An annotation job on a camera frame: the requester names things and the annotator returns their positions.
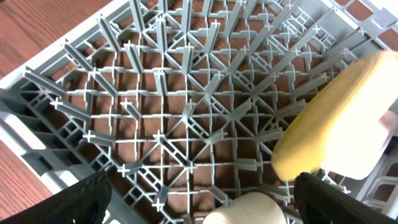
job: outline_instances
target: wooden table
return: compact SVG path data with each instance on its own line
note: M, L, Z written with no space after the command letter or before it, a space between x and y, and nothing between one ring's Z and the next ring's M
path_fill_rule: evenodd
M66 34L110 0L0 0L0 77ZM0 220L52 194L0 142Z

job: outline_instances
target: plastic crate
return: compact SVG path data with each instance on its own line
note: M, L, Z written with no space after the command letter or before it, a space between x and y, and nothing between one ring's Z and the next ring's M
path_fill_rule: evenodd
M396 21L365 0L115 0L0 80L1 139L53 194L106 170L114 191L105 223L200 222L198 198L215 208L253 190L299 222L288 207L294 183L268 180L272 147L339 71L395 48L386 33L396 35ZM154 55L158 64L143 65ZM131 136L120 136L121 120ZM192 180L198 169L208 170L207 186ZM221 170L231 177L223 187ZM172 197L185 197L186 214L175 214ZM142 201L160 216L138 212Z

